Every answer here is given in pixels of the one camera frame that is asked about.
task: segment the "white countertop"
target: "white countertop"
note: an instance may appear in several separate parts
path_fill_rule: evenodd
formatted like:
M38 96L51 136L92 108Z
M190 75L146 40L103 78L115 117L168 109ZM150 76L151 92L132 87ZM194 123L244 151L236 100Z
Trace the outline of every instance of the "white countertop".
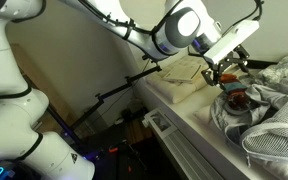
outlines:
M220 88L205 86L177 104L171 104L163 95L151 86L147 85L146 88L149 93L152 94L150 100L157 101L156 106L164 111L167 116L171 116L169 118L173 123L178 126L186 138L190 140L198 151L200 151L225 179L275 179L271 174L254 162L252 163L252 167L249 168L246 164L245 156L230 149L226 145L223 136L217 134L204 123L198 122L194 117L193 113L195 111L210 105L213 102L216 96L222 91ZM233 172L230 171L230 168L234 167L238 169L242 176L241 174L237 174L236 176L238 177L236 177L232 174Z

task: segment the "crumpled fabric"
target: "crumpled fabric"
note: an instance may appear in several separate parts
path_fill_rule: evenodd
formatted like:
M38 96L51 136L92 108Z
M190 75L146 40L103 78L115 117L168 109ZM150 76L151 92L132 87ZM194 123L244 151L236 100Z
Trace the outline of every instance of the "crumpled fabric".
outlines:
M240 76L239 80L248 86L246 94L253 102L251 110L242 115L232 115L223 108L227 99L225 93L221 93L215 99L211 106L212 119L232 146L242 150L239 146L241 134L248 128L271 118L288 103L287 76L288 56L277 65L270 66L256 75Z
M277 87L276 92L262 91L263 99L277 112L245 131L240 144L258 158L288 162L288 78L282 79Z

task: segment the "floor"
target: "floor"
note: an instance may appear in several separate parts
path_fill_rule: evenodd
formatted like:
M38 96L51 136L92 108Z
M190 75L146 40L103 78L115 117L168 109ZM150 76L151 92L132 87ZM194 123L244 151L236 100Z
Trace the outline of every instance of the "floor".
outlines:
M86 146L79 149L80 154L94 162L95 180L180 179L154 136L131 145L131 148L122 142L126 139L126 127L126 124L110 127L88 138ZM112 146L118 150L109 152Z

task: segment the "metal rod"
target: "metal rod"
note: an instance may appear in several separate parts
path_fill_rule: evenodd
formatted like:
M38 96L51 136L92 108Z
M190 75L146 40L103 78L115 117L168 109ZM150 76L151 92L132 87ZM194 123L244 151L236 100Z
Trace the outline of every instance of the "metal rod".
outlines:
M94 106L92 106L91 109L89 109L86 113L84 113L77 121L75 121L72 126L71 129L76 129L80 124L82 124L86 118L88 118L88 116L90 116L91 114L93 114L102 104L104 103L104 101L98 101Z
M77 144L81 145L81 139L70 129L66 122L61 118L61 116L51 107L47 107L47 112L49 112L55 121L64 129L64 131L72 138L72 140Z
M123 91L129 87L132 87L132 82L133 81L136 81L144 76L147 76L148 74L151 74L155 71L160 71L161 70L161 67L160 66L155 66L147 71L144 71L138 75L135 75L133 77L130 77L130 78L127 78L126 81L127 83L118 87L118 88L115 88L113 89L112 91L109 91L103 95L97 95L97 98L98 98L98 102L91 108L89 109L87 112L85 112L76 122L74 122L74 124L71 126L71 129L76 129L80 124L82 124L88 116L90 116L91 114L93 114L102 104L104 104L104 99L116 94L116 93L119 93L120 91Z

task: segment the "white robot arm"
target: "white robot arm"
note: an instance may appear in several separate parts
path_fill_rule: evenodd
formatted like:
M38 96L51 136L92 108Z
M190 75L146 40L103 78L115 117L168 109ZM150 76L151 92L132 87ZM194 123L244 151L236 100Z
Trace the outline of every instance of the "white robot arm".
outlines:
M242 21L222 37L219 24L200 0L166 0L165 17L151 31L129 18L118 0L61 1L88 14L154 61L192 45L212 67L258 28L257 21ZM5 36L9 21L34 18L42 13L45 3L46 0L0 0L0 160L21 160L46 179L91 179L95 171L91 162L57 134L38 134L31 129L45 111L48 99L28 87Z

